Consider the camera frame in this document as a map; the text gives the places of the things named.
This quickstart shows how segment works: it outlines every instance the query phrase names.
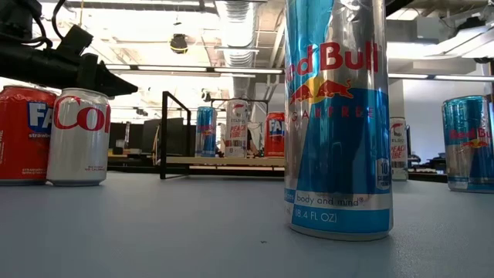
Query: table surface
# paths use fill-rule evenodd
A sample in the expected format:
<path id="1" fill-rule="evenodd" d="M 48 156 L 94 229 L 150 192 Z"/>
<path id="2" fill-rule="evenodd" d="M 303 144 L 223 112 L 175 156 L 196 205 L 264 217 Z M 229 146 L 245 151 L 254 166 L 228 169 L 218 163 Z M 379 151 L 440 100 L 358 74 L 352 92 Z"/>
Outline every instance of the table surface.
<path id="1" fill-rule="evenodd" d="M 338 242 L 285 226 L 283 180 L 109 173 L 0 188 L 1 278 L 492 277 L 494 195 L 394 183 L 394 228 Z"/>

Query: silver duct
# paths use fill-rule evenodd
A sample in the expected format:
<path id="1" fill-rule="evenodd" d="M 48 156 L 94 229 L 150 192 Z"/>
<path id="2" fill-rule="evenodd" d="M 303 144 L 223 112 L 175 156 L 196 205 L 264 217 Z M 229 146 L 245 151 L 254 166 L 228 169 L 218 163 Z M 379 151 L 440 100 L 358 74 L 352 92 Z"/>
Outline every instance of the silver duct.
<path id="1" fill-rule="evenodd" d="M 223 45 L 232 47 L 253 47 L 255 38 L 255 14 L 257 4 L 252 2 L 217 1 L 216 7 L 222 22 Z M 226 66 L 252 67 L 254 53 L 242 50 L 224 51 Z M 250 79 L 233 77 L 233 97 L 255 98 L 249 93 Z"/>

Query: black equipment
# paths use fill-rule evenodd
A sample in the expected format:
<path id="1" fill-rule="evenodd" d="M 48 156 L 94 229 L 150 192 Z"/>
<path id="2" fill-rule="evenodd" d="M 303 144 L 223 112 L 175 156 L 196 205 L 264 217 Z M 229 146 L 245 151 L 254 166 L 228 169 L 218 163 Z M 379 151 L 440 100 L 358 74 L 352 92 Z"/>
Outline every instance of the black equipment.
<path id="1" fill-rule="evenodd" d="M 93 36 L 73 25 L 63 37 L 56 26 L 56 14 L 65 0 L 53 11 L 52 26 L 62 42 L 52 49 L 41 23 L 41 4 L 36 0 L 0 1 L 0 76 L 58 89 L 78 87 L 105 93 L 109 97 L 129 94 L 137 87 L 113 75 L 98 55 L 82 54 Z M 41 30 L 32 39 L 32 20 Z M 43 50 L 35 49 L 43 44 Z"/>

